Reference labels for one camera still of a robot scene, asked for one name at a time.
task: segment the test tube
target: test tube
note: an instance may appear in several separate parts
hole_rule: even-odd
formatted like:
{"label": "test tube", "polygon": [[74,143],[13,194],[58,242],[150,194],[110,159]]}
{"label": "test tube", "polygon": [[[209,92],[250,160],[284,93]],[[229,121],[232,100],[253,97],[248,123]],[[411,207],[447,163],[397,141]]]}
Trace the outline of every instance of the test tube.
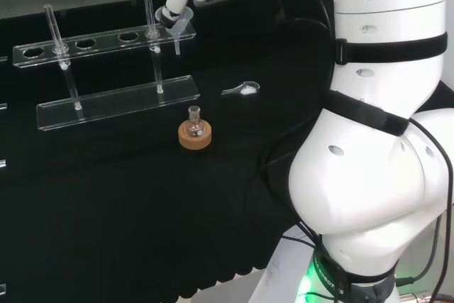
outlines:
{"label": "test tube", "polygon": [[80,98],[77,93],[76,84],[74,83],[74,78],[72,77],[71,72],[71,61],[68,58],[67,47],[63,44],[62,36],[60,35],[60,30],[58,29],[57,20],[55,19],[54,11],[52,5],[44,5],[45,17],[49,24],[50,34],[55,43],[54,52],[58,56],[58,64],[63,71],[65,76],[66,85],[70,92],[72,102],[74,103],[74,108],[79,111],[82,109],[80,104]]}
{"label": "test tube", "polygon": [[[153,0],[145,0],[145,12],[147,14],[148,23],[148,34],[152,40],[157,40],[158,32],[155,25],[155,12],[153,11]],[[162,88],[162,73],[161,63],[159,61],[159,54],[161,52],[158,43],[150,43],[151,58],[153,60],[153,69],[155,71],[156,91],[158,94],[162,94],[164,89]]]}

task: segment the clear acrylic base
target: clear acrylic base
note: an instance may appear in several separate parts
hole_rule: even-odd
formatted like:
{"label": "clear acrylic base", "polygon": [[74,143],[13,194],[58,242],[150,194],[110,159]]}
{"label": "clear acrylic base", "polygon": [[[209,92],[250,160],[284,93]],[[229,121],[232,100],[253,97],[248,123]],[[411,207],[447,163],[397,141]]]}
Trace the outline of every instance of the clear acrylic base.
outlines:
{"label": "clear acrylic base", "polygon": [[192,76],[162,81],[163,93],[158,94],[156,82],[81,96],[81,110],[76,110],[72,99],[62,99],[36,106],[38,129],[73,126],[75,124],[107,119],[137,111],[167,106],[197,99],[199,90]]}

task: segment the test tube rack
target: test tube rack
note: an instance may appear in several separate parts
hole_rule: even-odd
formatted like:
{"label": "test tube rack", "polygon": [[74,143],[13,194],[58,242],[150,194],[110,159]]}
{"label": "test tube rack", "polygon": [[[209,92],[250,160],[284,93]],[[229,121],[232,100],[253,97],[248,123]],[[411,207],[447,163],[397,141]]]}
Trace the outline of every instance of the test tube rack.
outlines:
{"label": "test tube rack", "polygon": [[[145,26],[62,38],[52,6],[45,5],[44,8],[52,40],[15,46],[13,65],[23,68],[58,62],[70,98],[38,104],[38,129],[48,131],[73,126],[189,101],[200,96],[191,75],[162,80],[160,68],[161,44],[174,43],[175,51],[179,54],[179,41],[195,37],[196,32],[190,23],[193,16],[191,9],[186,7],[174,28],[167,30],[155,22],[152,0],[145,0],[148,22]],[[78,95],[71,71],[72,59],[144,47],[149,48],[153,59],[154,82]]]}

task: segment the black table surface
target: black table surface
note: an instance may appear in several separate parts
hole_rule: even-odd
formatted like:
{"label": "black table surface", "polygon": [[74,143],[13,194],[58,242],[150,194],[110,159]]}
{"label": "black table surface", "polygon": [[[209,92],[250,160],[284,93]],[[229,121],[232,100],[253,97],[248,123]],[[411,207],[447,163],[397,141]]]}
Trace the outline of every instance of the black table surface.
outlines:
{"label": "black table surface", "polygon": [[[155,0],[155,6],[164,0]],[[198,288],[264,268],[295,223],[267,193],[260,151],[320,109],[330,43],[313,0],[232,0],[195,9],[197,36],[162,49],[164,78],[192,75],[201,97],[54,131],[36,104],[67,98],[58,66],[18,69],[15,45],[49,40],[42,14],[0,21],[0,284],[7,302],[175,302]],[[145,24],[141,0],[57,13],[62,36]],[[147,49],[73,60],[80,94],[146,83]],[[221,97],[244,81],[250,97]],[[200,105],[213,127],[202,152],[183,149],[178,126]],[[454,106],[440,84],[424,109]],[[301,129],[278,148],[304,142]],[[288,200],[291,158],[270,169]],[[243,197],[250,187],[247,210]]]}

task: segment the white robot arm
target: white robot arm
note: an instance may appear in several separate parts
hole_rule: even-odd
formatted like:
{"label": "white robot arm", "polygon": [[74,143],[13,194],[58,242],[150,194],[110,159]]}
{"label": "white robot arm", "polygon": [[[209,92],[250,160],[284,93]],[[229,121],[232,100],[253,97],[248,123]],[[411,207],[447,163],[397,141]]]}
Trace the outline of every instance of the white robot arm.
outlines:
{"label": "white robot arm", "polygon": [[[377,44],[393,48],[399,42],[427,42],[445,35],[446,0],[334,4],[336,38],[362,44],[358,49]],[[348,55],[340,54],[340,59]],[[443,55],[377,62],[380,57],[371,54],[372,62],[353,58],[336,65],[331,91],[401,120],[413,117],[454,159],[454,109],[414,115],[440,82]],[[396,136],[324,109],[294,159],[289,190],[302,220],[323,235],[330,257],[359,279],[350,283],[364,292],[386,286],[389,291],[387,278],[405,248],[446,210],[448,166],[414,124]],[[312,291],[332,296],[327,278],[319,278]],[[399,302],[397,290],[391,292],[386,302]]]}

